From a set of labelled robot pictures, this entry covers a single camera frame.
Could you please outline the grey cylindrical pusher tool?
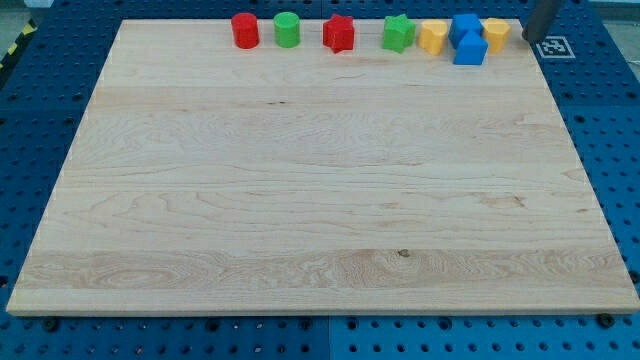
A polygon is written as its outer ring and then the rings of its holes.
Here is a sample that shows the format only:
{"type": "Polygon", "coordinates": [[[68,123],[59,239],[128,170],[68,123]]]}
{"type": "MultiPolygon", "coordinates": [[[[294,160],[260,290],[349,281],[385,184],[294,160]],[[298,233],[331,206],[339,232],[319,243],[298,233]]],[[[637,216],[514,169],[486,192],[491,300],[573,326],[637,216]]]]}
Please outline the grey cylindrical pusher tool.
{"type": "Polygon", "coordinates": [[[543,41],[563,3],[564,0],[535,0],[530,16],[523,27],[522,38],[529,44],[543,41]]]}

